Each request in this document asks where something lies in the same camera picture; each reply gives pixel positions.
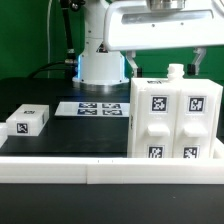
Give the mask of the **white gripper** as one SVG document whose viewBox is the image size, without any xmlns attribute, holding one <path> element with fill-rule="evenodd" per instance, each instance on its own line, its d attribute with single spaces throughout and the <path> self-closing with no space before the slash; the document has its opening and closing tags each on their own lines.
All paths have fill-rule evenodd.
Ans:
<svg viewBox="0 0 224 224">
<path fill-rule="evenodd" d="M 224 45 L 224 0 L 183 0 L 171 9 L 154 9 L 150 0 L 115 1 L 104 19 L 104 44 L 109 51 L 127 51 L 132 76 L 140 78 L 133 50 L 196 47 L 187 74 L 199 74 L 205 46 Z"/>
</svg>

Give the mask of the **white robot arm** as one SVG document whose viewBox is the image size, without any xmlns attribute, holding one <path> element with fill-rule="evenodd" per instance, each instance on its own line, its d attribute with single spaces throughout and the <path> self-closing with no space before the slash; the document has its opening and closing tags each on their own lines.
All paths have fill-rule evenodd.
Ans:
<svg viewBox="0 0 224 224">
<path fill-rule="evenodd" d="M 85 44 L 73 84 L 109 91 L 136 74 L 138 50 L 192 47 L 196 75 L 212 45 L 224 45 L 224 0 L 84 0 Z"/>
</svg>

